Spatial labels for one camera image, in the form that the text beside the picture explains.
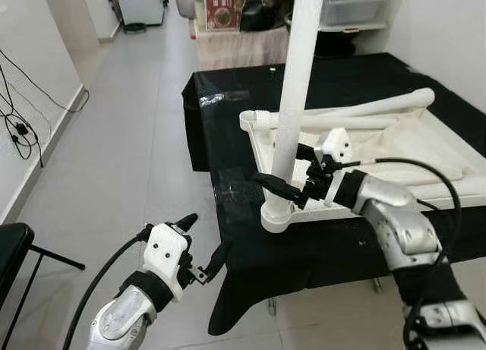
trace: black chair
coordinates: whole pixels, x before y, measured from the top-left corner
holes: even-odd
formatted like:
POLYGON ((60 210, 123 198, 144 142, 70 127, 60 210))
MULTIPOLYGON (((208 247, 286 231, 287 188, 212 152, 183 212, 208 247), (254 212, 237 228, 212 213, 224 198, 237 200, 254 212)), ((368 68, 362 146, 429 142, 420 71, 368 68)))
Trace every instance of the black chair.
POLYGON ((24 306, 25 299, 44 257, 51 257, 52 259, 74 266, 80 270, 84 270, 85 268, 84 264, 33 245, 33 238, 34 233, 32 229, 24 223, 0 225, 0 309, 2 309, 2 305, 7 298, 8 292, 10 291, 15 277, 17 276, 29 250, 39 253, 39 259, 37 259, 36 266, 30 275, 21 302, 15 311, 14 319, 8 327, 7 335, 2 343, 2 350, 7 348, 11 335, 14 332, 15 324, 17 323, 22 307, 24 306))

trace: clear plastic bin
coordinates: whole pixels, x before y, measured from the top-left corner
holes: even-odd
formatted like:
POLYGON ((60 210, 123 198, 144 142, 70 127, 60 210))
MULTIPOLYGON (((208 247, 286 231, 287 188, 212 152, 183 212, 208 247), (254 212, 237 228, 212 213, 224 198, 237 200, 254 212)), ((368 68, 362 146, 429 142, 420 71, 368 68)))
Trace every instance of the clear plastic bin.
POLYGON ((389 0, 323 0, 321 28, 343 25, 384 24, 380 9, 389 0))

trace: table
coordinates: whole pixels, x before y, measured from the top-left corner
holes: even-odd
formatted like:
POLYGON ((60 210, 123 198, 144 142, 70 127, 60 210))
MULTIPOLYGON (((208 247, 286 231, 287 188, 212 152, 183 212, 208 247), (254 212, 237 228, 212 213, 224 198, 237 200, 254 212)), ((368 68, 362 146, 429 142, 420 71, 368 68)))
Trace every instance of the table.
MULTIPOLYGON (((270 234, 260 224, 263 191, 250 139, 239 128, 247 109, 279 110, 284 65, 193 74, 184 97, 193 170, 209 171, 228 270, 209 334, 229 331, 253 304, 304 288, 388 274, 372 228, 363 219, 293 224, 270 234)), ((483 156, 486 115, 430 77, 389 54, 314 60, 306 109, 355 104, 430 87, 429 110, 483 156)), ((428 213, 440 239, 447 224, 428 213)), ((452 261, 486 256, 486 210, 463 209, 462 233, 452 261)))

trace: white pole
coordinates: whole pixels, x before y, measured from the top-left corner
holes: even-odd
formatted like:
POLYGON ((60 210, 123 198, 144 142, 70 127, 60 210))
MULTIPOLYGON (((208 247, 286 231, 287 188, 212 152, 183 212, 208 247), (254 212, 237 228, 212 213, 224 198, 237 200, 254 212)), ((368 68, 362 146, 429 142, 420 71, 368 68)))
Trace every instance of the white pole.
MULTIPOLYGON (((323 0, 295 0, 289 50, 280 100, 272 174, 292 180, 301 117, 305 108, 323 0)), ((270 194, 261 207, 261 222, 270 232, 289 225, 290 202, 270 194)))

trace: white wall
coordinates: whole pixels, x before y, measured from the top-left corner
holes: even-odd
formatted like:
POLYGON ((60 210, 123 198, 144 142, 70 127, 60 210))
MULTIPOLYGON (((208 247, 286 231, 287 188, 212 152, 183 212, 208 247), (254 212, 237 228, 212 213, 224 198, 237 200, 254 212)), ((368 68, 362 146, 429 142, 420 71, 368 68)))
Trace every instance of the white wall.
MULTIPOLYGON (((46 0, 0 0, 0 48, 54 98, 63 105, 69 104, 81 87, 77 72, 59 35, 46 0)), ((8 63, 0 57, 2 67, 16 87, 26 93, 53 127, 60 122, 64 112, 52 106, 28 82, 14 73, 8 63)), ((39 116, 25 107, 25 117, 32 126, 44 132, 46 126, 39 116)), ((43 146, 48 137, 42 133, 43 146)), ((14 150, 5 133, 3 120, 0 124, 0 222, 5 210, 14 198, 38 159, 23 161, 14 150)))
POLYGON ((46 0, 71 55, 98 46, 98 36, 85 0, 46 0))
POLYGON ((118 27, 118 20, 108 0, 86 0, 86 3, 90 9, 98 38, 106 39, 113 36, 118 27))
POLYGON ((361 38, 486 112, 486 0, 401 0, 389 30, 361 38))

